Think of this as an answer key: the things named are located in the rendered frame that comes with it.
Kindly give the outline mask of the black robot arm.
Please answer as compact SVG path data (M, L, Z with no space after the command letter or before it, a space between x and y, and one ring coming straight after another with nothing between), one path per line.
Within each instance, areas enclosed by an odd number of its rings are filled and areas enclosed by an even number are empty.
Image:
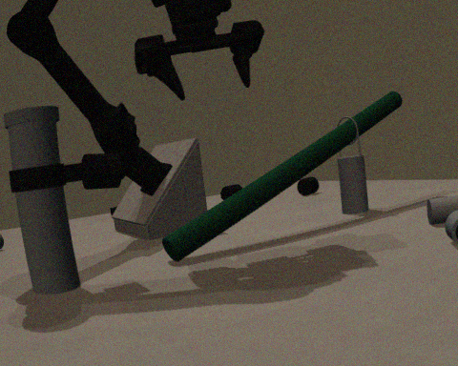
M10 18L7 36L15 47L38 60L91 123L104 153L117 153L127 175L142 192L153 195L173 165L159 162L139 147L135 116L123 103L109 104L58 43L49 15L58 0L28 0ZM232 7L231 0L152 0L154 7L176 7L177 32L185 25L209 21L218 27L218 15ZM180 2L180 3L179 3Z

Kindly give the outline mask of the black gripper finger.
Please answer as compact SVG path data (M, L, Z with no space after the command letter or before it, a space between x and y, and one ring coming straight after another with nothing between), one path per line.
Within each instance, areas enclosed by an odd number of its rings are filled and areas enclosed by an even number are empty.
M147 75L155 76L173 91L181 100L185 100L185 94L181 86L177 72L169 53L169 48L151 50L147 53Z
M233 61L238 69L239 76L246 88L250 84L249 58L251 58L257 46L258 36L253 34L239 35L238 44L233 56Z

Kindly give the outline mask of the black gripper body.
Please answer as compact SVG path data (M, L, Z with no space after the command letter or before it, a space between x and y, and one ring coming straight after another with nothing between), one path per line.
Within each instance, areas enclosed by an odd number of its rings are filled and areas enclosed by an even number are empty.
M258 41L253 52L256 53L265 33L258 20L234 23L231 33L216 34L215 24L211 25L209 21L185 25L186 29L178 33L175 24L175 5L173 5L168 16L172 23L172 32L176 35L176 40L164 43L162 34L137 39L135 42L135 66L138 74L147 73L147 53L151 50L169 48L170 55L175 55L229 47L231 53L235 53L239 35L256 33Z

